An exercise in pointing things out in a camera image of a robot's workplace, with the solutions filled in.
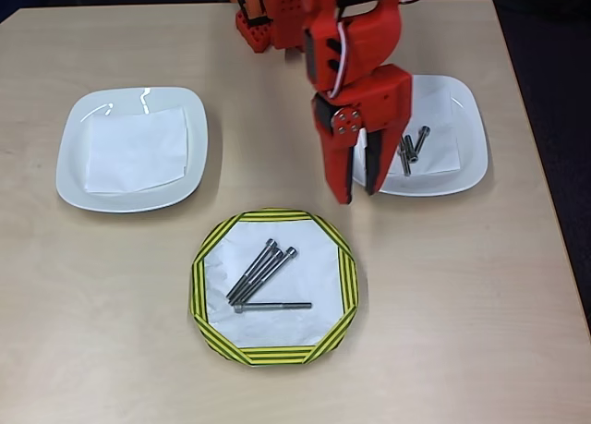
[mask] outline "dark floor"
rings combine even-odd
[[[48,6],[222,0],[40,0]],[[591,0],[495,0],[591,324]]]

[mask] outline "yellow and black striped tape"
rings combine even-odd
[[[338,247],[339,274],[343,317],[316,345],[296,347],[238,348],[208,323],[205,298],[205,256],[220,242],[236,223],[285,223],[314,221]],[[218,224],[207,235],[197,258],[193,261],[193,287],[191,291],[191,314],[195,318],[208,346],[226,359],[249,366],[307,364],[334,350],[343,341],[347,328],[356,315],[359,304],[356,264],[349,245],[341,233],[324,219],[308,212],[288,209],[264,209],[245,212]]]

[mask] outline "white napkin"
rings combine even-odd
[[[310,310],[235,313],[227,293],[273,238],[288,262],[249,302],[311,302]],[[338,250],[313,221],[238,223],[205,258],[210,324],[238,347],[314,345],[344,315]]]
[[[431,132],[418,155],[418,162],[411,164],[412,176],[460,170],[460,152],[452,124],[452,94],[447,88],[439,88],[424,95],[415,91],[413,116],[404,135],[410,135],[416,145],[418,130],[423,126],[429,126]],[[365,133],[360,137],[360,143],[363,148],[361,154],[365,158]],[[403,174],[403,165],[397,152],[390,165],[389,175]]]
[[[180,107],[147,115],[90,118],[89,193],[128,193],[176,181],[187,166]]]

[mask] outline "metal bolt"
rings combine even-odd
[[[404,145],[404,139],[400,139],[400,146],[399,146],[399,151],[398,154],[400,155],[400,160],[403,163],[403,170],[404,170],[404,175],[406,177],[409,177],[411,175],[411,170],[410,170],[410,163],[408,162],[408,156],[406,156],[406,146]]]
[[[415,145],[413,144],[413,139],[410,135],[406,135],[404,137],[404,150],[406,151],[406,157],[408,158],[408,162],[410,164],[414,164],[416,161],[418,161]]]
[[[415,152],[418,155],[421,150],[423,149],[423,144],[425,143],[425,139],[431,133],[431,129],[427,126],[423,126],[420,130],[418,130],[418,141],[416,142]]]
[[[248,281],[250,276],[252,276],[252,274],[256,270],[258,270],[259,267],[270,257],[273,249],[276,247],[277,247],[277,242],[275,242],[273,239],[269,239],[267,241],[267,244],[265,245],[265,248],[262,250],[262,252],[259,253],[258,257],[254,261],[252,261],[252,263],[247,268],[247,270],[244,272],[242,277],[238,280],[238,282],[234,285],[234,287],[232,287],[232,290],[230,290],[225,297],[227,297],[228,299],[231,299],[236,294],[236,292],[244,286],[245,282]]]
[[[255,293],[257,293],[265,284],[267,284],[289,260],[295,258],[296,256],[297,250],[293,247],[288,248],[281,260],[279,262],[275,262],[275,265],[265,273],[261,273],[259,277],[257,277],[257,281],[255,281],[249,286],[247,290],[243,292],[237,302],[232,303],[231,305],[235,306],[236,304],[245,304],[255,295]]]
[[[236,304],[234,311],[269,311],[269,310],[308,310],[312,308],[311,302],[259,302],[249,304]]]
[[[281,262],[282,258],[283,258],[283,252],[277,248],[274,248],[273,252],[271,253],[271,259],[268,260],[258,270],[253,272],[250,275],[250,278],[248,278],[248,280],[242,284],[242,287],[240,287],[236,291],[236,293],[228,299],[230,301],[230,305],[234,306],[234,305],[238,304],[238,302],[241,300],[242,296],[246,292],[248,292],[258,281],[260,281],[260,279],[262,279],[271,269],[275,268],[277,263]]]

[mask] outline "octagonal plate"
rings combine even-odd
[[[225,294],[272,237],[298,258],[252,302],[312,302],[313,310],[237,314]],[[308,212],[265,209],[218,224],[193,262],[190,309],[207,344],[249,366],[307,364],[335,349],[356,315],[351,249],[338,230]]]

